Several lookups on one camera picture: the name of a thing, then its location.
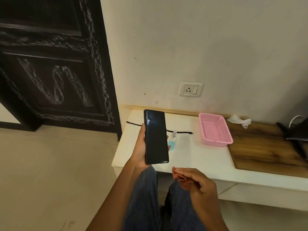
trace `beige wall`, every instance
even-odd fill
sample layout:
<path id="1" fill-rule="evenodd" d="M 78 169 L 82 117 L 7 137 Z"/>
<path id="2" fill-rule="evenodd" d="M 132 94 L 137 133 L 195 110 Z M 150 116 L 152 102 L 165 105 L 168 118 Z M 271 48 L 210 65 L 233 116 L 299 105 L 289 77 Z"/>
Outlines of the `beige wall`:
<path id="1" fill-rule="evenodd" d="M 308 0 L 101 3 L 122 125 L 123 105 L 308 115 Z M 204 83 L 201 97 L 179 97 L 183 81 Z"/>
<path id="2" fill-rule="evenodd" d="M 1 103 L 0 103 L 0 122 L 20 123 Z"/>

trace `pink basket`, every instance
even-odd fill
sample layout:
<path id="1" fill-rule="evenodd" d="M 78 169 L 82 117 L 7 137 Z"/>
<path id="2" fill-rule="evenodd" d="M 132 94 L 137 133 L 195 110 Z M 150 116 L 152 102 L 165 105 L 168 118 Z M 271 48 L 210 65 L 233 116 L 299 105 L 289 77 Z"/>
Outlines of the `pink basket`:
<path id="1" fill-rule="evenodd" d="M 233 143 L 232 136 L 223 116 L 200 113 L 199 123 L 203 144 L 225 147 Z"/>

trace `person's left hand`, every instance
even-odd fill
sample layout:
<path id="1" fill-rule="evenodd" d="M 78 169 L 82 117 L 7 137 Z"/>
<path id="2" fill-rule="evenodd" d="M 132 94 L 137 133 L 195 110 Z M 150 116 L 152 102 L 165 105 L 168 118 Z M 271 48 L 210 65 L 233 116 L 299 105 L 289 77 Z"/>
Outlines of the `person's left hand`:
<path id="1" fill-rule="evenodd" d="M 135 144 L 135 148 L 133 150 L 133 154 L 130 157 L 130 161 L 133 162 L 141 171 L 144 171 L 150 164 L 145 163 L 145 142 L 144 142 L 144 132 L 145 132 L 145 125 L 142 124 L 138 138 Z"/>

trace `door panel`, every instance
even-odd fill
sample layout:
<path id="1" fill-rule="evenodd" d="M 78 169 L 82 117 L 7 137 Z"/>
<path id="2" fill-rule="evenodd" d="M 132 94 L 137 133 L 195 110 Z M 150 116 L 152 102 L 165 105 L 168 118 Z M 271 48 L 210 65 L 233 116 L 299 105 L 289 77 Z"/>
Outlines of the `door panel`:
<path id="1" fill-rule="evenodd" d="M 16 2 L 23 8 L 11 13 Z M 46 124 L 120 133 L 99 0 L 0 6 L 0 74 L 32 112 Z"/>

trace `electrical outlet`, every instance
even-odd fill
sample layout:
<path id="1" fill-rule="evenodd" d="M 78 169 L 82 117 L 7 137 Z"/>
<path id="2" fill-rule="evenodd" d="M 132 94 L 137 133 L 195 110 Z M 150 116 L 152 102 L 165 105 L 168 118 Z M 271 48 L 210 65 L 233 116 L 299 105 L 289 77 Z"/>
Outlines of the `electrical outlet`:
<path id="1" fill-rule="evenodd" d="M 182 82 L 180 87 L 180 96 L 200 97 L 203 83 Z"/>

